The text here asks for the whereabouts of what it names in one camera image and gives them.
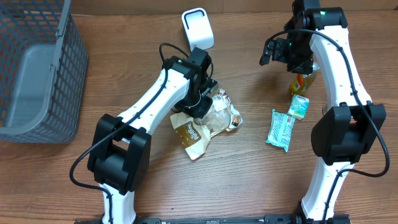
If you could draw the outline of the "brown snack packet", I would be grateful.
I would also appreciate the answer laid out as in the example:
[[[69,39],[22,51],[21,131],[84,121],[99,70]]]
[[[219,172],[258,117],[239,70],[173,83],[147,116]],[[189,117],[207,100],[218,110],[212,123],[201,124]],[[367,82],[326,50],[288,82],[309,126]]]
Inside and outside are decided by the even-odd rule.
[[[213,103],[203,118],[192,118],[181,112],[170,117],[174,131],[191,160],[202,156],[212,137],[226,130],[231,121],[228,105],[221,95],[212,97]]]

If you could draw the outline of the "clear bottle with silver cap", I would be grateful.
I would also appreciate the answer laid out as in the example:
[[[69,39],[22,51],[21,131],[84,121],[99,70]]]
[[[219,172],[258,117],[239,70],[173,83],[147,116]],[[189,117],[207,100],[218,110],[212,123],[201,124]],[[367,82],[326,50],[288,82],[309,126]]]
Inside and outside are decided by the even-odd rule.
[[[289,86],[289,91],[292,95],[303,96],[310,88],[317,77],[317,72],[319,71],[320,67],[317,62],[314,62],[312,68],[313,72],[311,74],[297,74],[297,76],[293,79]]]

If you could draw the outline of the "small Kleenex tissue pack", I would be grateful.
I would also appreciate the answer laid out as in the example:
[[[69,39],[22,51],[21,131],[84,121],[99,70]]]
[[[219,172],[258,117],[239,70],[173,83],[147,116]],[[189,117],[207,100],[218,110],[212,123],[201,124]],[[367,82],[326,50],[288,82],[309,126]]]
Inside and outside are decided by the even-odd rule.
[[[303,120],[309,106],[309,99],[300,95],[293,95],[287,114],[295,119]]]

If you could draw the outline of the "teal tissue pack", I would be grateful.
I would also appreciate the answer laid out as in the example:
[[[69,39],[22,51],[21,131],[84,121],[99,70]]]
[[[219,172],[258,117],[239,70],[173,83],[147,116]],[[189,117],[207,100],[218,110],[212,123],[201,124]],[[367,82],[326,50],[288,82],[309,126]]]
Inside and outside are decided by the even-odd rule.
[[[266,143],[289,151],[290,140],[295,123],[295,118],[285,113],[272,110],[271,126],[267,135]]]

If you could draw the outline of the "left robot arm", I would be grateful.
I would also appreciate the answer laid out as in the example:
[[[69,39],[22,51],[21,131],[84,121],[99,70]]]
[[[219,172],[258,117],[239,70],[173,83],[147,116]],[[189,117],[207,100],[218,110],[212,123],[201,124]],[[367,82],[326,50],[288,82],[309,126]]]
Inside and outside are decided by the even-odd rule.
[[[99,119],[87,167],[103,193],[100,223],[134,223],[134,192],[148,170],[153,132],[172,108],[192,118],[207,114],[208,94],[217,85],[207,73],[211,66],[199,48],[184,58],[164,58],[158,79],[133,106]]]

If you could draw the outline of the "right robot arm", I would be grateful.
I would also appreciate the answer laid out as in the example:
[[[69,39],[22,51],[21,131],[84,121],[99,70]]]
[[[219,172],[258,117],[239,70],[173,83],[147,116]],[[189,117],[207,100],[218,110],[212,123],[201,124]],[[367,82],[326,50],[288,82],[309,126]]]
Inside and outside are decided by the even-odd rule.
[[[317,156],[305,196],[291,215],[266,215],[266,223],[349,223],[334,206],[346,176],[381,140],[386,119],[382,104],[373,103],[358,75],[349,46],[348,22],[340,7],[318,1],[292,3],[292,18],[283,31],[268,38],[259,63],[278,61],[297,74],[311,74],[317,63],[327,95],[326,111],[311,132]]]

